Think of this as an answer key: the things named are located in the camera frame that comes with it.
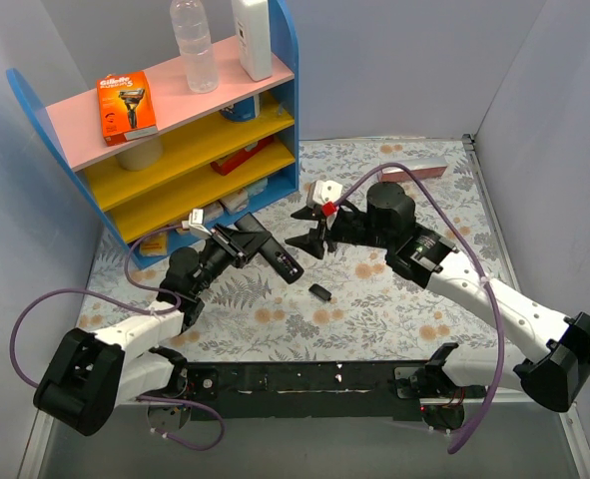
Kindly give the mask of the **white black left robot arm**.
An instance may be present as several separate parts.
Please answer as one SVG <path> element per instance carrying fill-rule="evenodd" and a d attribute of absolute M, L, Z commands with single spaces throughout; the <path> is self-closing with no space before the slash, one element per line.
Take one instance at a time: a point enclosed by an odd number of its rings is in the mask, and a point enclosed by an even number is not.
<path fill-rule="evenodd" d="M 175 250 L 156 300 L 142 313 L 64 335 L 36 387 L 34 405 L 90 436 L 125 402 L 145 394 L 156 401 L 181 398 L 191 384 L 188 361 L 164 341 L 191 327 L 204 308 L 202 292 L 228 267 L 243 267 L 270 237 L 216 226 L 202 250 Z"/>

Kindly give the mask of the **black remote battery cover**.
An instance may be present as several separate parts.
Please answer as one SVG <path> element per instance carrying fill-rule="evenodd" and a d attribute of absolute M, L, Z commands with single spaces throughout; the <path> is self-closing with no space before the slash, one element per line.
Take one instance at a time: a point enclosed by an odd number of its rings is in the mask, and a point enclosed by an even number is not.
<path fill-rule="evenodd" d="M 310 286 L 310 288 L 308 289 L 308 291 L 313 294 L 315 297 L 317 297 L 318 299 L 324 301 L 324 302 L 330 302 L 331 300 L 331 292 L 329 290 L 327 290 L 326 288 L 324 288 L 323 286 L 321 286 L 320 284 L 314 283 Z"/>

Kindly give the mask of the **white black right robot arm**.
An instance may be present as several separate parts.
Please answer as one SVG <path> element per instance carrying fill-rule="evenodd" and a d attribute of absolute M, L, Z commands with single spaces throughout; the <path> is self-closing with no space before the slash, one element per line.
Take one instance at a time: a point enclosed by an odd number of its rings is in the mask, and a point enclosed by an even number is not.
<path fill-rule="evenodd" d="M 501 353 L 446 343 L 410 377 L 411 388 L 445 397 L 458 388 L 496 384 L 554 412 L 569 410 L 590 375 L 589 314 L 570 317 L 479 273 L 452 241 L 417 222 L 415 202 L 399 184 L 370 186 L 363 211 L 341 202 L 340 191 L 336 182 L 315 182 L 292 216 L 316 225 L 289 245 L 316 258 L 339 243 L 382 249 L 394 273 L 458 304 L 507 340 Z"/>

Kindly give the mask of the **black TV remote control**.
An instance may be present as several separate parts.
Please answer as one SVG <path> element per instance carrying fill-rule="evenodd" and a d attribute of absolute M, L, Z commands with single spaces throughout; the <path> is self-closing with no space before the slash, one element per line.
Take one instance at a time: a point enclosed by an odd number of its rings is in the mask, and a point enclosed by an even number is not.
<path fill-rule="evenodd" d="M 302 266 L 252 214 L 242 216 L 235 222 L 235 226 L 244 232 L 268 233 L 270 237 L 260 247 L 259 253 L 287 284 L 301 278 Z"/>

